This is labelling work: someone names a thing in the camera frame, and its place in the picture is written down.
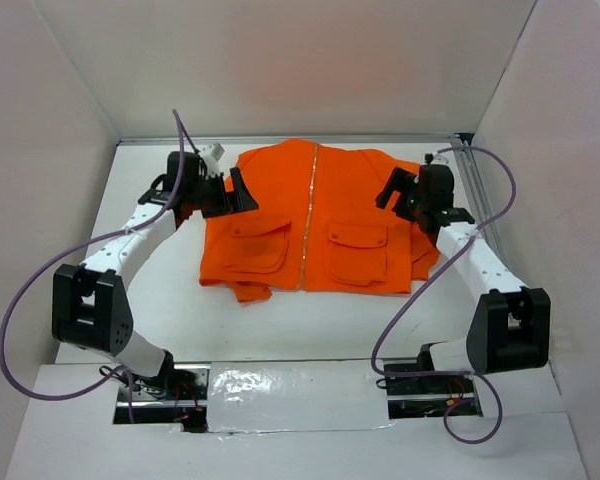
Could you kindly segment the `orange jacket with pink lining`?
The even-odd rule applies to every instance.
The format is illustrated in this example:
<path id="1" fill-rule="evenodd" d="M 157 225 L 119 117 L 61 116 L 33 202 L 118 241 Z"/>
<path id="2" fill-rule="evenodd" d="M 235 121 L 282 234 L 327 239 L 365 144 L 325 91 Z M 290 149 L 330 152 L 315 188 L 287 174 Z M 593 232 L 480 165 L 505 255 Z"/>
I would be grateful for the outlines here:
<path id="1" fill-rule="evenodd" d="M 259 207 L 207 220 L 204 287 L 225 285 L 240 303 L 275 289 L 408 294 L 439 259 L 417 225 L 375 203 L 395 168 L 416 173 L 416 163 L 290 139 L 236 165 Z"/>

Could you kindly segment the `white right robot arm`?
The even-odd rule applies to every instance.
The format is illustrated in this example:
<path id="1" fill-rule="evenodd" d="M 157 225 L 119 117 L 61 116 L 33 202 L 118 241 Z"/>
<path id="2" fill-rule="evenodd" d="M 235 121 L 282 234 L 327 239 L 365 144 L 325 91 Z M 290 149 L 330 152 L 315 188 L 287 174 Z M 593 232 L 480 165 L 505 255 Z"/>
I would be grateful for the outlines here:
<path id="1" fill-rule="evenodd" d="M 376 206 L 412 221 L 453 262 L 476 308 L 465 337 L 425 344 L 417 356 L 416 379 L 440 391 L 451 372 L 492 374 L 542 368 L 548 362 L 551 301 L 542 288 L 529 288 L 486 243 L 474 218 L 454 201 L 454 177 L 445 165 L 426 164 L 416 174 L 396 167 Z"/>

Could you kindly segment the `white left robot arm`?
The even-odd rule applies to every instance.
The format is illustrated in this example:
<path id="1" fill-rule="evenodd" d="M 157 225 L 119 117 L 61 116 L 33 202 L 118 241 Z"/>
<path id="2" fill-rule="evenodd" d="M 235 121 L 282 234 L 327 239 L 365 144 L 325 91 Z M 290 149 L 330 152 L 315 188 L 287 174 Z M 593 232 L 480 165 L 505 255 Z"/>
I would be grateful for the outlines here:
<path id="1" fill-rule="evenodd" d="M 238 168 L 230 171 L 232 185 L 225 185 L 218 166 L 223 153 L 219 144 L 171 152 L 165 173 L 139 198 L 120 235 L 81 264 L 61 265 L 53 276 L 53 337 L 126 367 L 156 399 L 176 390 L 173 356 L 135 330 L 126 289 L 193 212 L 214 218 L 257 209 Z"/>

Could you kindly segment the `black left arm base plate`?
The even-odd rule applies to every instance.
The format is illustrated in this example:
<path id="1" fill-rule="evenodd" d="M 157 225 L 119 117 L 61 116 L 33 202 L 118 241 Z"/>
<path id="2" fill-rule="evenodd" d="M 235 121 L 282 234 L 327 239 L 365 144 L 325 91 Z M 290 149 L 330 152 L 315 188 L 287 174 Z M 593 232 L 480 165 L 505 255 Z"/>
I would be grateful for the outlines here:
<path id="1" fill-rule="evenodd" d="M 178 363 L 164 385 L 157 380 L 119 381 L 113 423 L 116 425 L 172 425 L 188 433 L 206 433 L 210 364 Z"/>

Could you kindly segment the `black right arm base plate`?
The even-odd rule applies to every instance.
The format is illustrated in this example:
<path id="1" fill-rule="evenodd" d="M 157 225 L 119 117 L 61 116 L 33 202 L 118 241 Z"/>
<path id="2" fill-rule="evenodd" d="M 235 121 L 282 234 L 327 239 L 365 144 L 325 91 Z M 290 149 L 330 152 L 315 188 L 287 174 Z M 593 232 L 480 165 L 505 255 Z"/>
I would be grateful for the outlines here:
<path id="1" fill-rule="evenodd" d="M 390 419 L 438 418 L 454 404 L 452 416 L 476 416 L 479 407 L 474 399 L 474 385 L 470 379 L 451 376 L 396 378 L 384 377 L 376 386 L 387 396 Z"/>

